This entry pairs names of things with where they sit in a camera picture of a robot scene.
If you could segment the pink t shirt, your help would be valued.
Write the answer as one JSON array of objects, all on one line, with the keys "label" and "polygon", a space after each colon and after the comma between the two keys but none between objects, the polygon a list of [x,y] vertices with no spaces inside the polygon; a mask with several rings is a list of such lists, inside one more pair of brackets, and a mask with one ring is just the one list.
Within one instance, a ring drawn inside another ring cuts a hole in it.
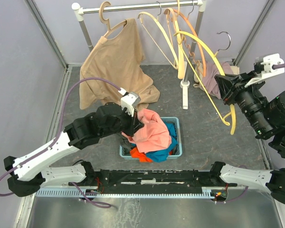
[{"label": "pink t shirt", "polygon": [[142,109],[138,112],[138,119],[144,124],[144,127],[138,130],[133,137],[127,136],[122,132],[130,143],[136,145],[139,152],[147,153],[151,147],[151,143],[148,139],[157,133],[166,132],[167,128],[163,123],[160,116],[152,110]]}]

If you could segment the dark grey t shirt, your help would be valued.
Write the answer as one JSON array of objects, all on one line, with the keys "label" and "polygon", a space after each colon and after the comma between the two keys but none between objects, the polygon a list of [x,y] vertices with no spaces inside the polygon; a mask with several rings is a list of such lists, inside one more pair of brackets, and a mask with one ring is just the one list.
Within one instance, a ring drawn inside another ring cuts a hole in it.
[{"label": "dark grey t shirt", "polygon": [[116,138],[120,143],[120,146],[123,148],[123,154],[126,156],[130,156],[130,151],[136,147],[135,144],[132,144],[128,141],[128,139],[123,136],[121,133],[116,134]]}]

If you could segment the orange t shirt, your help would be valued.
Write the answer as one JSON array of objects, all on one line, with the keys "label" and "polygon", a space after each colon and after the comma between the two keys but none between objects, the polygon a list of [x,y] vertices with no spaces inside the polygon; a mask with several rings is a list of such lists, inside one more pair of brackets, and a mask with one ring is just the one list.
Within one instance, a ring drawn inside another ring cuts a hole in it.
[{"label": "orange t shirt", "polygon": [[139,152],[137,147],[133,148],[130,151],[130,155],[132,158],[139,159],[140,162],[164,162],[167,160],[168,156],[172,155],[172,151],[168,150],[160,150],[155,152]]}]

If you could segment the yellow hanger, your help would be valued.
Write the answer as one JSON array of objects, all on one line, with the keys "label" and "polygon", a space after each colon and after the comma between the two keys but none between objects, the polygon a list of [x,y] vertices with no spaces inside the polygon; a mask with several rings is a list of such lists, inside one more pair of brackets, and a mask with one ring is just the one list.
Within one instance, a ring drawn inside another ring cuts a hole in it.
[{"label": "yellow hanger", "polygon": [[210,102],[212,103],[213,107],[215,108],[216,112],[218,113],[223,124],[225,124],[226,126],[231,126],[230,134],[233,135],[235,133],[235,130],[236,130],[236,121],[237,121],[235,106],[233,104],[230,105],[229,106],[230,112],[228,114],[226,114],[224,117],[222,117],[220,111],[218,110],[217,106],[214,104],[213,99],[212,99],[212,95],[214,95],[216,98],[219,98],[219,99],[222,98],[222,96],[220,95],[220,92],[219,92],[218,85],[214,85],[215,84],[214,73],[218,73],[219,76],[225,76],[225,72],[223,70],[223,67],[221,66],[221,64],[217,60],[215,54],[210,50],[210,48],[201,39],[199,39],[197,36],[194,36],[193,34],[188,33],[188,32],[184,32],[184,31],[178,31],[174,34],[174,36],[176,36],[176,35],[188,36],[188,37],[192,38],[193,40],[195,40],[198,43],[199,46],[204,48],[204,50],[212,58],[214,64],[203,63],[203,70],[206,70],[206,75],[203,78],[199,77],[199,74],[196,72],[195,69],[193,69],[191,64],[190,64],[190,67],[191,67],[193,73],[195,74],[195,77],[199,81],[200,88],[202,88],[204,90],[204,92],[206,93],[206,95],[208,96]]}]

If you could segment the blue t shirt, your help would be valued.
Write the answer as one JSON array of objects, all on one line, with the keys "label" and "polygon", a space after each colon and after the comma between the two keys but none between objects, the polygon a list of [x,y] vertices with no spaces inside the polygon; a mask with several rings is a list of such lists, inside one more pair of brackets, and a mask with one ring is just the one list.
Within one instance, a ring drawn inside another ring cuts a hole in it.
[{"label": "blue t shirt", "polygon": [[148,139],[151,147],[145,154],[152,162],[164,162],[169,156],[173,155],[173,151],[178,146],[176,139],[176,129],[171,122],[163,122],[167,128],[166,132],[157,133]]}]

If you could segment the beige plastic hanger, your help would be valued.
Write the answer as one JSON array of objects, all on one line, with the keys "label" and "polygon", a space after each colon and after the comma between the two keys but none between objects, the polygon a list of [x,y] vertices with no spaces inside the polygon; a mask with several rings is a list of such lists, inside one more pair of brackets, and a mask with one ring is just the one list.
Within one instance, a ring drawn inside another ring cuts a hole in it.
[{"label": "beige plastic hanger", "polygon": [[168,33],[170,38],[170,43],[172,45],[172,49],[174,52],[177,48],[178,54],[177,57],[174,58],[173,66],[175,69],[178,70],[178,79],[183,79],[185,76],[185,62],[184,62],[184,54],[183,54],[183,47],[182,47],[182,41],[181,41],[181,35],[177,34],[175,38],[172,37],[172,31],[171,26],[173,26],[174,32],[178,32],[179,25],[177,21],[177,17],[180,13],[180,1],[177,1],[177,10],[174,12],[172,8],[167,8],[164,11],[164,15],[166,16],[166,22],[168,27]]}]

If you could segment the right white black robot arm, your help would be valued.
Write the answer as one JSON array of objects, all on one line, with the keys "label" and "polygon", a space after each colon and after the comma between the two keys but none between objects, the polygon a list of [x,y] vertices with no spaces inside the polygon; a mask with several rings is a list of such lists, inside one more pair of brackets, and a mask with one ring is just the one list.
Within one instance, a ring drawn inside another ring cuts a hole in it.
[{"label": "right white black robot arm", "polygon": [[[249,84],[252,73],[215,75],[224,104],[238,105],[256,134],[285,162],[285,91],[268,101],[260,92],[264,82]],[[267,192],[285,204],[285,168],[267,171],[237,168],[216,161],[208,174],[212,185],[244,185]]]}]

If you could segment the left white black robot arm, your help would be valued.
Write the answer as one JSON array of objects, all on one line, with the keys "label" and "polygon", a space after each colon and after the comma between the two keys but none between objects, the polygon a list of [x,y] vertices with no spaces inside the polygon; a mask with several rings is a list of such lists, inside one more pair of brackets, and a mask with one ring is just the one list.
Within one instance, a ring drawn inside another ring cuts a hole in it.
[{"label": "left white black robot arm", "polygon": [[21,158],[8,156],[4,166],[10,172],[9,190],[18,197],[25,197],[45,186],[76,183],[90,186],[96,173],[90,162],[53,168],[51,164],[61,158],[97,144],[101,138],[123,132],[128,136],[143,128],[138,114],[128,114],[127,108],[107,103],[96,112],[75,119],[60,135]]}]

